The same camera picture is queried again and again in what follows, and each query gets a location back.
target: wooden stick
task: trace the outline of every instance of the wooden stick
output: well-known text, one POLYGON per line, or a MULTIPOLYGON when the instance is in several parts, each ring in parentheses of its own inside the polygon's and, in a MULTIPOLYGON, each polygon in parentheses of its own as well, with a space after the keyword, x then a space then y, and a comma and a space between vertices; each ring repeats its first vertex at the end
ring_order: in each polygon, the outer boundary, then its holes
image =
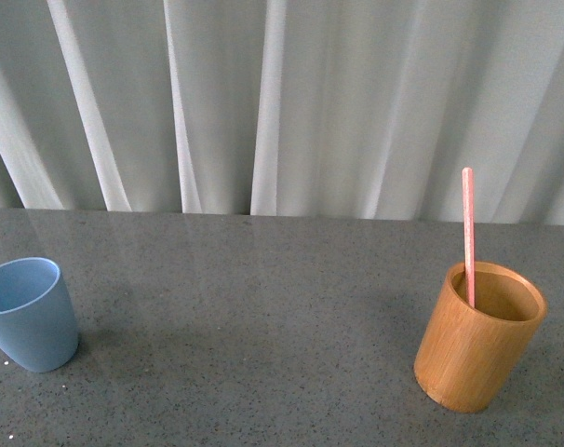
POLYGON ((468 304, 475 306, 475 174, 472 168, 462 169, 464 207, 464 271, 468 304))

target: pink stick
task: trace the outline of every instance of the pink stick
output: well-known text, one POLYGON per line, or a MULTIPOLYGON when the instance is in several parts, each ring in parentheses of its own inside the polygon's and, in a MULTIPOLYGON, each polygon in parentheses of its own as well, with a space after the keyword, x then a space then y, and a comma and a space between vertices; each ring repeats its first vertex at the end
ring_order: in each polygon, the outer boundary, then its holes
POLYGON ((464 205, 464 271, 468 304, 475 306, 475 174, 471 168, 462 169, 464 205))

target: cup rim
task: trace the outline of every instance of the cup rim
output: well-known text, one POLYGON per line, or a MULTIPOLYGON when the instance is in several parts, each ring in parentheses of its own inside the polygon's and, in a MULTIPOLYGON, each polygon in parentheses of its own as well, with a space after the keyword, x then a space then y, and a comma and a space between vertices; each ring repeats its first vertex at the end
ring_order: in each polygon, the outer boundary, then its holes
POLYGON ((51 264, 52 266, 54 266, 57 269, 57 275, 55 276, 52 283, 46 288, 46 290, 44 292, 40 293, 35 299, 27 302, 24 305, 20 305, 18 307, 13 307, 13 308, 7 309, 7 310, 1 310, 0 315, 6 315, 6 314, 10 314, 12 312, 17 312, 19 310, 22 310, 25 307, 28 307, 30 305, 33 305, 34 303, 37 303, 42 298, 47 296, 50 293, 50 291, 52 291, 55 288, 55 286, 57 285, 57 283, 59 282, 59 279, 60 279, 60 276, 61 276, 60 266, 51 259, 43 258, 43 257, 39 257, 39 256, 31 256, 31 257, 27 257, 27 258, 14 259, 12 261, 8 261, 6 263, 0 264, 0 269, 6 268, 6 267, 8 267, 9 265, 12 265, 12 264, 21 264, 21 263, 26 262, 26 261, 42 261, 46 264, 51 264))
POLYGON ((489 262, 489 261, 475 261, 475 272, 482 272, 482 273, 490 273, 490 274, 494 274, 494 275, 507 276, 507 277, 510 277, 511 279, 521 283, 524 286, 524 288, 530 293, 532 298, 534 299, 534 302, 538 306, 538 310, 536 311, 536 315, 534 317, 529 318, 529 319, 524 319, 522 321, 516 321, 516 320, 512 320, 512 319, 497 318, 497 317, 494 317, 493 315, 486 314, 485 312, 482 312, 482 311, 476 309, 475 307, 472 307, 453 288, 453 283, 452 283, 453 278, 456 275, 463 273, 464 269, 465 269, 465 267, 464 267, 463 262, 460 262, 460 263, 453 265, 450 268, 450 270, 448 270, 448 274, 446 276, 446 280, 447 280, 446 282, 448 283, 448 287, 450 288, 450 291, 458 299, 458 301, 460 303, 462 303, 463 305, 465 305, 466 308, 468 308, 470 311, 474 312, 475 314, 478 314, 479 316, 483 316, 485 318, 491 318, 491 319, 494 319, 496 321, 500 321, 502 323, 515 324, 515 325, 530 324, 530 323, 535 322, 537 320, 541 321, 546 316, 546 313, 547 313, 547 310, 548 310, 548 303, 547 303, 546 299, 544 298, 543 293, 539 290, 538 287, 536 287, 532 282, 530 282, 528 279, 524 278, 518 272, 516 272, 516 271, 514 271, 510 268, 507 268, 504 265, 492 263, 492 262, 489 262))

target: curtain fold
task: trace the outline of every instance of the curtain fold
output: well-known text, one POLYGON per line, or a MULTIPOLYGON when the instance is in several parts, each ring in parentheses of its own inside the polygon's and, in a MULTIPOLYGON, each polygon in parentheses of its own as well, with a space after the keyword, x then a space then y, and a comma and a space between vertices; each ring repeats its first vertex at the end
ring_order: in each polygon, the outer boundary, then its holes
POLYGON ((564 1, 0 2, 0 207, 564 224, 564 1))

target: cup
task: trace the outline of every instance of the cup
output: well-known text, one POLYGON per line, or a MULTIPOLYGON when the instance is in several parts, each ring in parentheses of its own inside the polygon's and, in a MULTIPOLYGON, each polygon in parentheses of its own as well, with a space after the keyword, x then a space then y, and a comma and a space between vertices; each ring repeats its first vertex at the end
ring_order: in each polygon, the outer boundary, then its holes
POLYGON ((26 370, 45 373, 75 353, 77 322, 60 267, 45 258, 0 265, 0 348, 26 370))
POLYGON ((448 270, 414 361, 424 392, 462 413, 489 405, 547 311, 543 295, 518 273, 475 264, 475 307, 466 300, 464 264, 456 264, 448 270))

